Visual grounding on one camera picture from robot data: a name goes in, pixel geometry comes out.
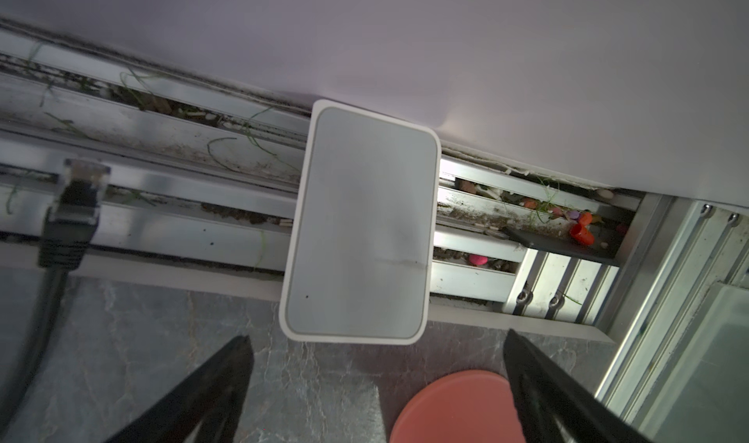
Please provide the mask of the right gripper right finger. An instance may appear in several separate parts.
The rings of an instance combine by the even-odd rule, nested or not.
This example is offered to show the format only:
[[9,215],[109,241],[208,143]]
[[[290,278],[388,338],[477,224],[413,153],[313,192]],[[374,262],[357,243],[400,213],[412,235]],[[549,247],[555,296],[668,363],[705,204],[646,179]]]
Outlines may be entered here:
[[503,360],[528,442],[646,442],[526,337],[511,330]]

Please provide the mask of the white network switch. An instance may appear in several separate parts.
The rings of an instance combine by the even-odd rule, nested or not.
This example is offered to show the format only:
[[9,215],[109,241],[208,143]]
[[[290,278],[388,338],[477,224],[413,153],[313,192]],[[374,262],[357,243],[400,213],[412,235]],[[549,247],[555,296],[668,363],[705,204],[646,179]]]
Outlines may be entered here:
[[428,127],[315,102],[279,308],[289,339],[405,346],[422,336],[441,156]]

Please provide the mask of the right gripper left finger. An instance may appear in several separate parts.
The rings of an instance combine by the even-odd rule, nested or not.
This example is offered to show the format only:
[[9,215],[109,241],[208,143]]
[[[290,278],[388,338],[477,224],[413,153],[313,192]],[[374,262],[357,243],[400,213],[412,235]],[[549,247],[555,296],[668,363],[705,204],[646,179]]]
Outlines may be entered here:
[[110,442],[232,442],[255,364],[252,343],[236,336]]

